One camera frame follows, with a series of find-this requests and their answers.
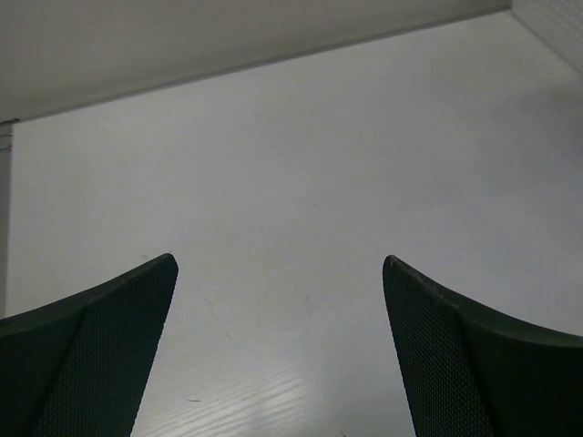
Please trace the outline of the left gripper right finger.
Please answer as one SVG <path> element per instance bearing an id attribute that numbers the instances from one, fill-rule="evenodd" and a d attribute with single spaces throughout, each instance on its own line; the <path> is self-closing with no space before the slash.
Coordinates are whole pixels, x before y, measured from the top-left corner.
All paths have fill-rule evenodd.
<path id="1" fill-rule="evenodd" d="M 416 435 L 581 435 L 581 337 L 470 300 L 394 255 L 383 286 Z"/>

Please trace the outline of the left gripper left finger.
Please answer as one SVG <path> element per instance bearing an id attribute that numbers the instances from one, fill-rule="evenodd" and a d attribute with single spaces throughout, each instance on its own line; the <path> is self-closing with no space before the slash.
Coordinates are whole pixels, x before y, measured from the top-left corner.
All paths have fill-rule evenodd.
<path id="1" fill-rule="evenodd" d="M 2 435 L 129 436 L 178 273 L 166 253 L 2 319 Z"/>

